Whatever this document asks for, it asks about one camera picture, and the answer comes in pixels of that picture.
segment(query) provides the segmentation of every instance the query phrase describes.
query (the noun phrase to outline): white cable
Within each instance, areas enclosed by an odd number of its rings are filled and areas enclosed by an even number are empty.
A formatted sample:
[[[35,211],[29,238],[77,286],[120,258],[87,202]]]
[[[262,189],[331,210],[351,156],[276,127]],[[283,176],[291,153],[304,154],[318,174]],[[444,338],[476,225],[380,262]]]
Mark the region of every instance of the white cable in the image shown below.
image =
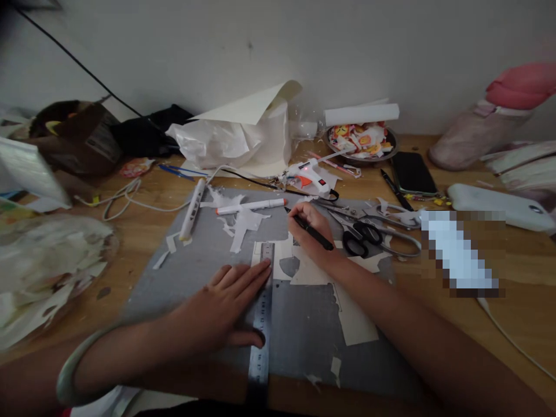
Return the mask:
[[[267,180],[269,178],[274,178],[274,177],[259,177],[255,174],[251,174],[247,171],[243,171],[243,170],[240,170],[238,168],[234,168],[234,167],[231,167],[231,166],[228,166],[228,165],[220,165],[218,168],[216,168],[216,170],[213,172],[213,174],[208,178],[207,185],[210,184],[210,182],[214,179],[216,174],[223,168],[232,169],[234,171],[239,172],[240,174],[251,175],[255,178],[259,178],[260,180]],[[141,178],[137,177],[134,180],[132,180],[129,184],[127,184],[126,186],[124,186],[124,187],[120,188],[118,191],[116,191],[116,193],[112,197],[104,199],[104,200],[99,201],[97,203],[88,203],[77,195],[75,195],[74,198],[76,200],[82,202],[83,204],[89,206],[89,207],[97,207],[101,204],[108,203],[106,208],[104,209],[104,213],[103,213],[103,220],[104,221],[110,221],[110,220],[113,220],[116,217],[120,216],[124,211],[126,211],[126,209],[129,207],[129,204],[131,204],[131,203],[137,204],[138,206],[141,206],[141,207],[146,207],[148,209],[153,209],[153,210],[156,210],[156,211],[164,211],[166,213],[168,213],[170,211],[181,210],[190,203],[190,201],[187,201],[179,207],[171,208],[171,209],[167,208],[166,209],[166,208],[154,207],[154,206],[150,206],[150,205],[145,204],[145,203],[138,202],[137,200],[133,199],[133,196],[137,193],[137,191],[139,191],[139,188],[141,187],[141,182],[142,182]],[[118,213],[116,213],[115,215],[107,217],[108,212],[110,210],[110,207],[112,206],[112,203],[120,197],[125,197],[127,199],[126,205],[123,206],[123,208]]]
[[[554,382],[556,382],[556,378],[554,377],[554,375],[552,375],[550,372],[548,372],[546,369],[544,369],[535,359],[531,358],[531,356],[529,356],[526,352],[524,352],[517,344],[515,344],[515,342],[510,338],[510,336],[508,335],[508,333],[506,333],[504,331],[504,329],[500,326],[500,324],[498,324],[498,322],[496,321],[496,319],[492,316],[491,310],[488,307],[488,302],[486,301],[485,298],[483,297],[478,297],[477,298],[477,302],[479,303],[479,305],[482,307],[483,310],[485,310],[485,312],[487,313],[487,315],[491,318],[492,322],[494,323],[494,325],[498,328],[498,330],[500,330],[500,333],[502,333],[504,335],[504,337],[506,339],[508,339],[508,341],[514,345],[514,347],[523,355],[525,356],[527,359],[529,359],[531,362],[534,363],[534,365],[537,366],[538,369],[540,369],[541,371],[543,371],[545,374],[547,374]]]

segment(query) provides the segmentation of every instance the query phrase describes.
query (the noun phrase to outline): black marker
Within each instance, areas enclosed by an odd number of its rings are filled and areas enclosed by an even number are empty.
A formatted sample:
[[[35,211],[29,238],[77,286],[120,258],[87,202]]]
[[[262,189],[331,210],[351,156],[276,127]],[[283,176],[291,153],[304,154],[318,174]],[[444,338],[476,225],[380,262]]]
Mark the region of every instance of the black marker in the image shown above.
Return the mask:
[[[407,199],[404,197],[404,195],[400,192],[400,190],[398,190],[398,188],[394,185],[394,183],[392,182],[392,180],[390,179],[390,177],[388,176],[388,174],[386,174],[384,172],[384,170],[381,169],[381,173],[382,173],[382,178],[384,178],[384,180],[386,181],[386,183],[390,186],[390,188],[392,189],[393,193],[395,194],[396,198],[398,199],[398,201],[400,202],[401,206],[408,210],[408,211],[415,211],[413,209],[413,207],[411,207],[411,204],[407,201]]]
[[[291,211],[287,207],[284,207],[284,209],[286,210],[287,213],[289,213]],[[311,226],[309,226],[309,224],[305,220],[303,220],[301,217],[299,217],[298,215],[295,215],[294,220],[297,222],[297,224],[299,226],[301,226],[302,229],[306,230],[308,234],[313,236],[317,240],[317,242],[319,242],[323,246],[323,248],[325,248],[326,250],[333,250],[334,249],[334,245],[328,239],[326,239],[326,237],[324,237],[323,235],[318,233],[318,231],[316,231]]]

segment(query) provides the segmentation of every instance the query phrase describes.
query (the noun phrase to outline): smartphone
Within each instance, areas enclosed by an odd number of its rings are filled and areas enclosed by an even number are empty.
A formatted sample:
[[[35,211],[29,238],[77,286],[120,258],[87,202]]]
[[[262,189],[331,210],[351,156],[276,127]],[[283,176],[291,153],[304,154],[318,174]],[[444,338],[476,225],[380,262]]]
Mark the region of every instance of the smartphone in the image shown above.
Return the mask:
[[[438,193],[423,157],[414,152],[398,152],[392,159],[396,185],[401,192],[434,196]]]

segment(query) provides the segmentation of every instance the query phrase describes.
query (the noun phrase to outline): wooden desk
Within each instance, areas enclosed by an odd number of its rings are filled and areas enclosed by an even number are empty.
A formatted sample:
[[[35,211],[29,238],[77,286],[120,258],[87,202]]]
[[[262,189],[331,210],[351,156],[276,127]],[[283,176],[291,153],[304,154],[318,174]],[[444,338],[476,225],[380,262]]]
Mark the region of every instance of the wooden desk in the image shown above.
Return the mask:
[[[426,150],[437,139],[436,136],[403,136],[401,147],[403,151],[420,152],[425,155]],[[310,149],[322,155],[327,153],[323,143],[305,142],[296,151],[294,160],[302,159],[305,151]],[[170,159],[172,164],[180,164],[181,160],[178,156]],[[460,173],[440,170],[428,160],[427,164],[438,188],[442,191],[456,182],[477,186],[477,180],[494,184],[495,189],[503,190],[501,183],[486,172],[480,163]],[[345,181],[338,182],[336,186],[341,197],[368,200],[381,196],[392,203],[397,202],[378,170],[365,169],[363,177],[358,180],[339,172],[335,174],[345,178]],[[101,197],[113,195],[128,181],[117,174],[99,181]],[[246,188],[248,183],[241,179],[216,178],[213,184]],[[136,199],[170,209],[182,204],[193,187],[194,183],[155,168],[143,178]],[[259,188],[255,184],[251,184],[251,187]],[[124,204],[123,199],[116,202],[112,213]],[[412,204],[416,209],[421,205],[438,209],[431,203]],[[71,213],[100,219],[103,211],[104,207],[89,208],[77,205]],[[116,261],[79,298],[75,309],[58,325],[31,343],[2,355],[1,360],[11,360],[77,334],[92,332],[114,321],[150,257],[165,237],[175,215],[176,212],[163,213],[131,204],[125,213],[111,222],[120,238]],[[506,288],[505,298],[489,300],[491,311],[520,347],[556,374],[556,246],[543,233],[511,226],[507,227],[506,233],[505,274],[511,280],[502,284]],[[504,339],[474,299],[451,298],[439,280],[422,278],[419,259],[410,259],[407,262],[394,259],[394,268],[400,290],[419,298],[489,349],[556,409],[556,383]],[[551,285],[530,284],[538,282],[551,282]],[[97,300],[98,292],[105,287],[111,289],[110,294]],[[152,389],[241,403],[245,395],[246,373],[246,370],[234,370],[214,363],[204,365],[203,368],[192,364],[184,364],[183,367],[173,365],[167,370],[147,375],[137,383]],[[270,405],[283,411],[314,415],[378,414],[386,411],[389,415],[431,413],[429,405],[415,408],[413,405],[388,398],[345,389],[338,390],[335,387],[325,386],[323,394],[319,395],[307,381],[279,376],[271,376],[270,385]]]

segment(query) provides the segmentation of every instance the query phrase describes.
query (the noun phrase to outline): hand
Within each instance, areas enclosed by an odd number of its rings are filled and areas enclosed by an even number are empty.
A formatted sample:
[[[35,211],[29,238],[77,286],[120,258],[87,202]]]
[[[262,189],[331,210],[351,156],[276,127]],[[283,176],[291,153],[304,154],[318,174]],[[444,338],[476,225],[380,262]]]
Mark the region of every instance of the hand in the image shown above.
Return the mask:
[[[335,246],[332,251],[327,251],[323,248],[323,246],[317,242],[313,236],[308,234],[297,224],[294,219],[295,215],[301,217],[313,229],[317,230],[321,235],[334,244],[330,224],[328,224],[326,217],[320,214],[319,211],[308,202],[296,204],[288,214],[289,231],[297,242],[299,242],[305,252],[307,252],[307,255],[319,266],[319,268],[326,271],[329,265],[344,257],[338,249],[335,248]]]
[[[253,267],[224,265],[208,285],[161,320],[171,335],[171,356],[212,352],[224,345],[256,346],[264,342],[255,331],[234,330],[234,324],[270,275],[270,260]]]

